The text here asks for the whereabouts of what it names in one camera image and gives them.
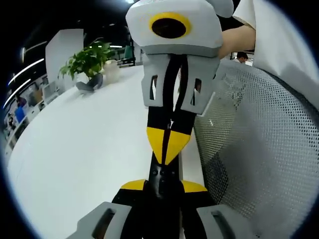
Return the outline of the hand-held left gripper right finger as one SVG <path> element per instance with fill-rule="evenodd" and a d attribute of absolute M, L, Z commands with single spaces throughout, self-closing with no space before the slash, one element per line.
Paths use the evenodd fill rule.
<path fill-rule="evenodd" d="M 208 190 L 182 180 L 182 227 L 186 239 L 253 239 L 249 221 L 225 204 L 217 204 Z"/>

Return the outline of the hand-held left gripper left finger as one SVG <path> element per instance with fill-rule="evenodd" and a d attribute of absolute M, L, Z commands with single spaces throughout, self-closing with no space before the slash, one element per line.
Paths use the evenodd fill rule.
<path fill-rule="evenodd" d="M 103 202 L 77 223 L 69 239 L 142 238 L 142 202 L 147 180 L 125 183 L 111 202 Z"/>

